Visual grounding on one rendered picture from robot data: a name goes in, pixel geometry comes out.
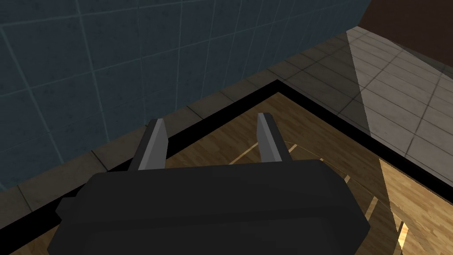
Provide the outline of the wooden table with black edge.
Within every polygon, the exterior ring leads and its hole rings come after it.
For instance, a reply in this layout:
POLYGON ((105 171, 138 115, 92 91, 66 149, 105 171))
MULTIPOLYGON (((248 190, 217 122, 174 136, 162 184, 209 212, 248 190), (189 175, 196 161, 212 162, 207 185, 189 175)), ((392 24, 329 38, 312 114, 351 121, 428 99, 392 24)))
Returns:
POLYGON ((147 126, 0 193, 0 255, 453 255, 453 186, 281 81, 129 171, 147 126))

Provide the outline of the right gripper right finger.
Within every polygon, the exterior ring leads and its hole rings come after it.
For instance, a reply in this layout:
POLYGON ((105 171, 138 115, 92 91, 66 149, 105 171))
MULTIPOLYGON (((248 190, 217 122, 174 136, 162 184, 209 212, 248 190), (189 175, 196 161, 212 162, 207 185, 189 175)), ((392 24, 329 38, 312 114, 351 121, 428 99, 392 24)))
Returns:
POLYGON ((257 115, 257 142, 262 162, 293 160, 270 113, 258 113, 257 115))

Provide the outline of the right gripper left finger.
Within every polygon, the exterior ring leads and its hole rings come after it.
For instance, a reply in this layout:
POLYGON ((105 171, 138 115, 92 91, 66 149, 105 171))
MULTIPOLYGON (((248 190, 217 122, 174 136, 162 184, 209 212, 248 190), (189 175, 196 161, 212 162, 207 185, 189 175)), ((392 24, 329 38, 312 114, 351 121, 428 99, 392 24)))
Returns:
POLYGON ((151 120, 146 127, 128 170, 164 169, 167 148, 168 136, 164 120, 151 120))

